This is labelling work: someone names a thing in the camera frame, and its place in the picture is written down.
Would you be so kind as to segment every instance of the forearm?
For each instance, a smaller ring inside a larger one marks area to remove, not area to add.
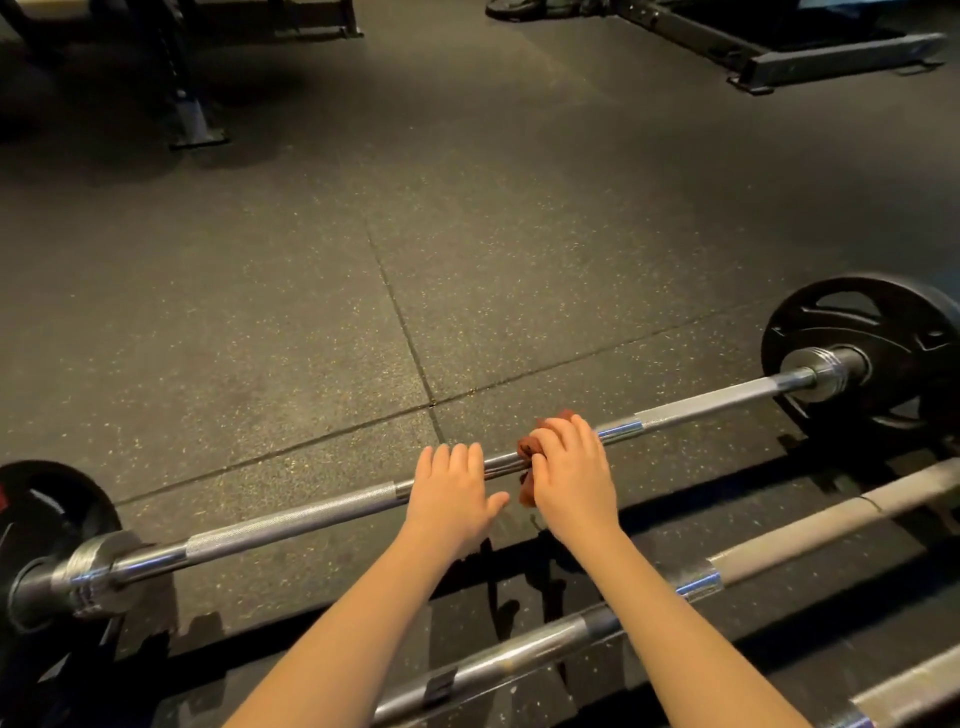
[[[620,619],[674,728],[809,728],[809,723],[621,531],[575,553]]]
[[[448,566],[401,531],[360,580],[287,652],[226,728],[359,728],[387,668]]]

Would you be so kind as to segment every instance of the cloth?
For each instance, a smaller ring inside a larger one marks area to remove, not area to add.
[[[564,409],[561,410],[560,414],[557,415],[561,420],[567,420],[569,422],[570,418],[574,415],[572,410]],[[537,420],[537,427],[546,427],[546,422],[542,419]],[[543,455],[543,448],[540,446],[540,440],[531,435],[526,435],[521,437],[516,442],[516,454],[526,460],[528,463],[533,460],[534,455]],[[520,495],[519,495],[520,505],[526,506],[527,508],[533,508],[537,505],[537,501],[534,498],[534,474],[532,471],[527,471],[520,476]]]

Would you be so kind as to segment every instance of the person's left arm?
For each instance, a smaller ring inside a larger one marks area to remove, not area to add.
[[[509,496],[487,498],[479,445],[420,454],[396,540],[276,664],[225,728],[360,728],[417,611],[452,561],[486,538]]]

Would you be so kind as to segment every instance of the hand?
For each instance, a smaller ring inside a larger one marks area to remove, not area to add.
[[[573,551],[578,541],[619,530],[616,489],[603,444],[584,418],[544,424],[530,433],[545,453],[533,456],[534,501],[553,535]]]
[[[509,500],[507,493],[487,497],[483,450],[477,443],[469,449],[457,445],[453,451],[447,445],[440,445],[436,452],[424,448],[403,528],[429,540],[452,561],[480,546]]]

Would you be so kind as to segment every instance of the person's left hand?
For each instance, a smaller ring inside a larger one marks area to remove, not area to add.
[[[414,488],[404,530],[444,549],[450,560],[472,553],[487,538],[497,514],[510,500],[507,493],[487,497],[483,450],[477,443],[436,452],[424,448],[417,461]]]

